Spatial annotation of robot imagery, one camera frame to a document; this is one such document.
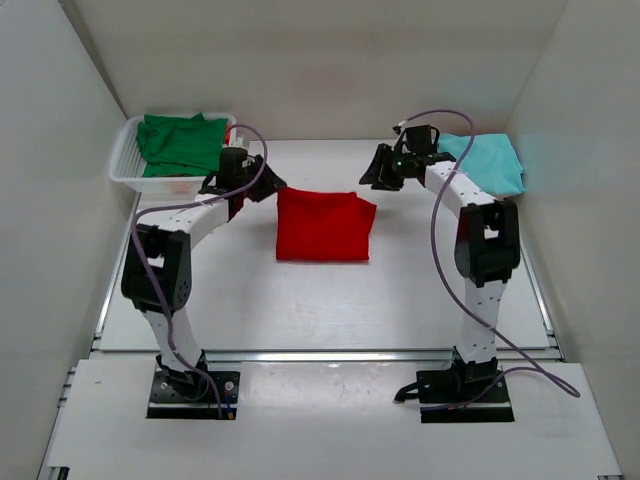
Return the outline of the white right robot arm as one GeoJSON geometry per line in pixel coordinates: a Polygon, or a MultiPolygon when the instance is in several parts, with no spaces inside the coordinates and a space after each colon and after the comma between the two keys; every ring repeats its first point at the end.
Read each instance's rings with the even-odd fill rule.
{"type": "Polygon", "coordinates": [[[510,200],[484,192],[456,167],[455,158],[437,151],[440,131],[430,125],[396,126],[393,145],[380,144],[359,180],[373,190],[399,191],[407,179],[438,196],[458,220],[454,262],[464,279],[464,320],[457,358],[484,365],[496,358],[495,328],[506,284],[521,259],[518,211],[510,200]]]}

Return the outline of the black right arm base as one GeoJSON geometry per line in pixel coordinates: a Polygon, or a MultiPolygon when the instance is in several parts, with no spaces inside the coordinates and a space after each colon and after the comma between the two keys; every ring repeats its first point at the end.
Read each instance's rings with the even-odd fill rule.
{"type": "Polygon", "coordinates": [[[397,404],[412,400],[419,402],[423,424],[515,421],[504,371],[496,358],[465,362],[454,351],[448,367],[417,371],[416,380],[394,396],[397,404]]]}

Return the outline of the red t shirt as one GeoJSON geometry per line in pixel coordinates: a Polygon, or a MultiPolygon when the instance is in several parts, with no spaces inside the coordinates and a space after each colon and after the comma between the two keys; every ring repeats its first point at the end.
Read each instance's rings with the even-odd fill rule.
{"type": "Polygon", "coordinates": [[[366,262],[376,211],[375,204],[354,192],[313,192],[287,187],[277,197],[276,259],[366,262]]]}

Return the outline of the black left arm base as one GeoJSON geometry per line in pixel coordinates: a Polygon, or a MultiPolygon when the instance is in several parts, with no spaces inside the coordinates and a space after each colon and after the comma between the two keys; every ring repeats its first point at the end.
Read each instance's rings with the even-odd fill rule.
{"type": "Polygon", "coordinates": [[[222,420],[237,418],[241,372],[210,370],[201,358],[197,367],[205,370],[216,385],[191,370],[174,371],[156,356],[156,369],[150,388],[146,417],[170,420],[222,420]]]}

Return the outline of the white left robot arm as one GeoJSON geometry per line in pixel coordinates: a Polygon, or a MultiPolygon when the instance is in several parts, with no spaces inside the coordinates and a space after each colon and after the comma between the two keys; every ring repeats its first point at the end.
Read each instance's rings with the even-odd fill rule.
{"type": "Polygon", "coordinates": [[[153,207],[135,217],[121,279],[122,295],[147,320],[159,367],[170,375],[205,370],[186,312],[192,292],[192,251],[229,223],[249,200],[261,202],[287,186],[262,155],[243,147],[222,150],[219,167],[187,204],[153,207]]]}

